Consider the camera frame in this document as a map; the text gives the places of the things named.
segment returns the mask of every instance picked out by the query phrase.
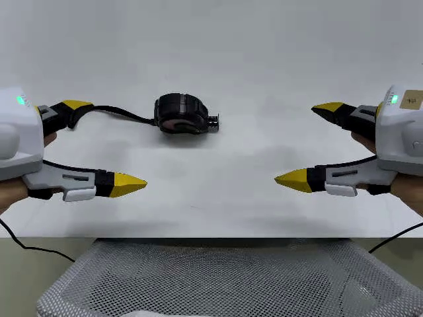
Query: black strap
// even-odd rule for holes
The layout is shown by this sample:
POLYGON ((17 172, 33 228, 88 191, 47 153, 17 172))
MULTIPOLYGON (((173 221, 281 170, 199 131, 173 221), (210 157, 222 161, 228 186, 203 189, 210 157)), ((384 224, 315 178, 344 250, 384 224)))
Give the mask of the black strap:
POLYGON ((32 198, 49 200, 53 196, 53 191, 51 188, 45 188, 43 190, 28 189, 28 196, 32 198))
POLYGON ((112 114, 118 114, 120 116, 135 120, 139 123, 146 123, 149 125, 155 125, 154 119, 146 119, 140 116, 137 116, 136 114, 133 114, 129 111, 126 111, 124 109, 118 108, 118 107, 113 107, 113 106, 90 106, 90 107, 80 107, 78 109, 76 109, 68 123, 67 126, 70 127, 71 129, 73 129, 77 122, 79 121, 79 119, 81 119, 85 114, 87 114, 88 112, 91 111, 106 111, 106 112, 110 112, 112 114))
POLYGON ((391 185, 370 184, 369 187, 367 187, 367 191, 370 195, 389 194, 391 192, 391 185))

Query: white table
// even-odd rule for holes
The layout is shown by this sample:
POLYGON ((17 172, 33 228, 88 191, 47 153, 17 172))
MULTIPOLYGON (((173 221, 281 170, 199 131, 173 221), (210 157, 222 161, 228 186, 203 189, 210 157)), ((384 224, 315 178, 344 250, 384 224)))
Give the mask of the white table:
POLYGON ((22 86, 34 104, 90 100, 149 118, 157 97, 187 92, 221 129, 165 137, 90 113, 45 158, 148 186, 118 199, 27 199, 2 219, 19 236, 95 237, 371 237, 420 222, 389 195, 303 194, 274 177, 370 156, 310 108, 377 105, 393 83, 422 88, 422 13, 419 0, 3 2, 1 87, 22 86))

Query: black rubber grip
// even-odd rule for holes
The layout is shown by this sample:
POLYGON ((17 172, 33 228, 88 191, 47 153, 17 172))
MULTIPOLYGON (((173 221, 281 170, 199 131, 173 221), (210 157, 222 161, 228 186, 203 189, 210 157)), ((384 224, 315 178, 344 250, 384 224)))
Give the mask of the black rubber grip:
POLYGON ((53 191, 49 188, 46 188, 45 190, 30 190, 30 189, 28 189, 28 196, 32 197, 32 198, 49 200, 53 196, 53 191))
POLYGON ((370 195, 389 194, 391 192, 391 185, 374 185, 370 184, 367 188, 370 195))

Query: black wire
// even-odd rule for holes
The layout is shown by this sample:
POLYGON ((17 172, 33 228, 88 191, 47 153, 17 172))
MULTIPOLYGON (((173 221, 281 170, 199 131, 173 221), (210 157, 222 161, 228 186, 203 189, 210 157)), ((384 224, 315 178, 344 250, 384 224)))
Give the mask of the black wire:
POLYGON ((127 117, 129 119, 135 120, 137 122, 140 123, 146 123, 149 125, 155 125, 154 123, 154 119, 146 119, 140 116, 137 116, 136 114, 133 114, 129 111, 126 111, 124 109, 118 108, 118 107, 113 107, 113 106, 94 106, 93 107, 94 111, 100 110, 100 111, 107 111, 107 112, 112 112, 113 114, 119 114, 121 116, 127 117))
POLYGON ((394 235, 394 236, 392 236, 392 237, 390 237, 390 238, 388 238, 388 239, 385 239, 384 241, 382 241, 382 242, 381 242, 381 243, 379 243, 378 245, 374 246, 374 247, 373 247, 373 248, 369 251, 369 253, 373 253, 374 251, 376 251, 377 249, 379 249, 381 246, 384 246, 386 243, 388 243, 388 242, 390 242, 390 241, 392 241, 392 240, 394 240, 394 239, 398 238, 399 236, 402 236, 403 234, 405 234, 405 233, 407 233, 407 232, 409 232, 409 231, 411 231, 411 230, 417 229, 418 227, 421 227, 421 226, 423 226, 423 223, 418 223, 417 225, 414 225, 414 226, 412 226, 412 227, 410 227, 410 228, 407 228, 407 229, 405 229, 405 230, 403 230, 403 231, 401 231, 401 232, 397 233, 396 235, 394 235))
POLYGON ((56 254, 59 254, 60 256, 63 256, 64 258, 68 259, 71 262, 75 262, 75 260, 73 258, 70 258, 66 254, 63 254, 63 253, 61 253, 59 251, 56 251, 56 250, 49 250, 49 249, 37 248, 35 246, 25 246, 21 241, 18 240, 18 238, 13 233, 13 231, 9 228, 9 226, 6 225, 6 223, 3 220, 1 220, 1 219, 0 219, 0 225, 2 225, 4 229, 6 229, 6 231, 10 234, 12 240, 15 241, 22 249, 25 249, 25 250, 37 250, 37 251, 43 251, 43 252, 49 252, 49 253, 56 253, 56 254))

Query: green led light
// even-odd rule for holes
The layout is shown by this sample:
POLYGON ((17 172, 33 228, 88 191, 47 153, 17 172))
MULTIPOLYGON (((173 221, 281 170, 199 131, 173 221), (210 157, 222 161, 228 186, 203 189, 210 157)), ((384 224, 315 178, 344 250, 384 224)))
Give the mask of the green led light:
POLYGON ((25 100, 21 96, 16 97, 16 100, 18 101, 18 104, 25 104, 25 100))

